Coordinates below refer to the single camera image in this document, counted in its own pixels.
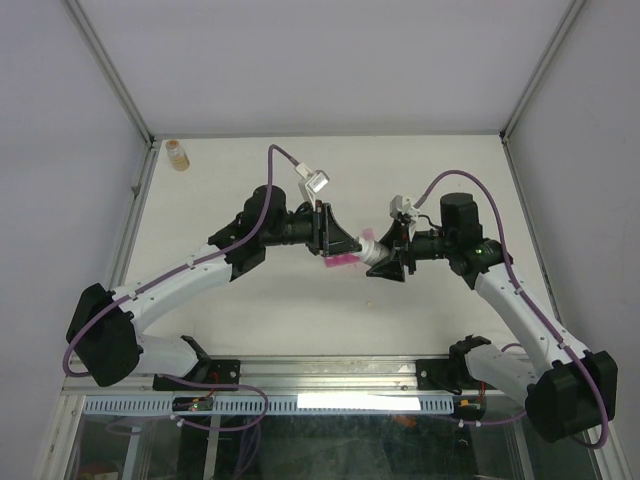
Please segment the pink weekly pill organizer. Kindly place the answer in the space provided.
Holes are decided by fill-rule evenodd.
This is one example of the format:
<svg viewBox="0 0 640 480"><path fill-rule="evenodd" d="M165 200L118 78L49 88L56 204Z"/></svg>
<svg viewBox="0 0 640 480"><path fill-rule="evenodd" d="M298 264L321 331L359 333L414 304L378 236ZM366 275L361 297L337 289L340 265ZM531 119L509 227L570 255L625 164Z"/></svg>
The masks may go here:
<svg viewBox="0 0 640 480"><path fill-rule="evenodd" d="M374 240L375 234L372 228L366 228L361 231L359 236L360 240ZM340 254L333 257L326 257L323 259L326 268L335 268L347 265L353 265L360 263L360 257L356 254Z"/></svg>

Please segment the white pill bottle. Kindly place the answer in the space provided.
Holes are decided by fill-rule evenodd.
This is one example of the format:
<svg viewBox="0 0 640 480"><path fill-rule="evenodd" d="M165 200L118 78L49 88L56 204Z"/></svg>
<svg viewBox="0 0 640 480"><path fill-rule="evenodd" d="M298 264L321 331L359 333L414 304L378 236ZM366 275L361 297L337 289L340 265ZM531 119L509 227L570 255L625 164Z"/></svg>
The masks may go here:
<svg viewBox="0 0 640 480"><path fill-rule="evenodd" d="M356 256L365 265L375 266L390 255L389 249L375 239L359 237L358 242L361 250Z"/></svg>

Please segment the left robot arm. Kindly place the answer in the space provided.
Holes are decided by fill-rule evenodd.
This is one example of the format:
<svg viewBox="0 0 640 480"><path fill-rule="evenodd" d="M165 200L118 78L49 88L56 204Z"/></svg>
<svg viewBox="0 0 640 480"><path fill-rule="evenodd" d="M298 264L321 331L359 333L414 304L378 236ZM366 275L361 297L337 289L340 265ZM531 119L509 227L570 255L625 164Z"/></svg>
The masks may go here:
<svg viewBox="0 0 640 480"><path fill-rule="evenodd" d="M320 200L286 207L285 192L263 185L235 219L185 260L157 277L108 290L95 283L81 293L66 340L100 387L131 374L169 375L188 388L209 377L208 356L190 336L169 339L147 329L192 297L227 285L260 265L270 247L304 245L316 256L357 254L362 246Z"/></svg>

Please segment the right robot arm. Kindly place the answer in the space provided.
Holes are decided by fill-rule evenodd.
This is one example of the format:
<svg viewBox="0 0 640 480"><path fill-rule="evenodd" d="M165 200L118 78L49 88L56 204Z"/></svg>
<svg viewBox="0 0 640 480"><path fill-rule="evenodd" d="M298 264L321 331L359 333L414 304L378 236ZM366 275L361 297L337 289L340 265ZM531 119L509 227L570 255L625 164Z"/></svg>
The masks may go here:
<svg viewBox="0 0 640 480"><path fill-rule="evenodd" d="M407 197L391 202L392 225L379 241L362 238L367 276L397 282L420 261L445 260L451 271L499 315L528 359L503 353L490 340L469 335L449 349L449 387L485 382L523 407L536 432L555 442L600 427L608 435L615 416L618 368L605 351L593 353L525 291L500 242L484 237L472 195L440 200L438 226L415 228L420 216Z"/></svg>

